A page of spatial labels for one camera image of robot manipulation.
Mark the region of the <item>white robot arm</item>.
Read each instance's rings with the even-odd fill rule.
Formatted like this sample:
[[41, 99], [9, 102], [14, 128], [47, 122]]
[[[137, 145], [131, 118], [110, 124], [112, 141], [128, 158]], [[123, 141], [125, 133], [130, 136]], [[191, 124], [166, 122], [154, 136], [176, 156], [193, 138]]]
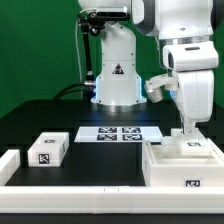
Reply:
[[87, 34], [99, 35], [102, 71], [96, 79], [95, 103], [132, 106], [141, 99], [136, 74], [136, 38], [122, 28], [130, 19], [145, 36], [154, 37], [165, 75], [148, 80], [151, 101], [162, 100], [161, 89], [170, 91], [189, 133], [198, 122], [210, 119], [214, 74], [219, 56], [212, 41], [213, 30], [224, 21], [224, 0], [78, 0]]

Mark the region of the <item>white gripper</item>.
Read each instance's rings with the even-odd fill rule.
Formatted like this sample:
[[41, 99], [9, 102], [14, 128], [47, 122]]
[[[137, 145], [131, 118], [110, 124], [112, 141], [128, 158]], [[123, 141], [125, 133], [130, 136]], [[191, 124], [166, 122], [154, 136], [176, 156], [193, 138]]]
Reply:
[[185, 135], [193, 135], [197, 122], [210, 119], [213, 108], [214, 73], [219, 56], [212, 41], [166, 45], [163, 64], [177, 80], [170, 92], [182, 117]]

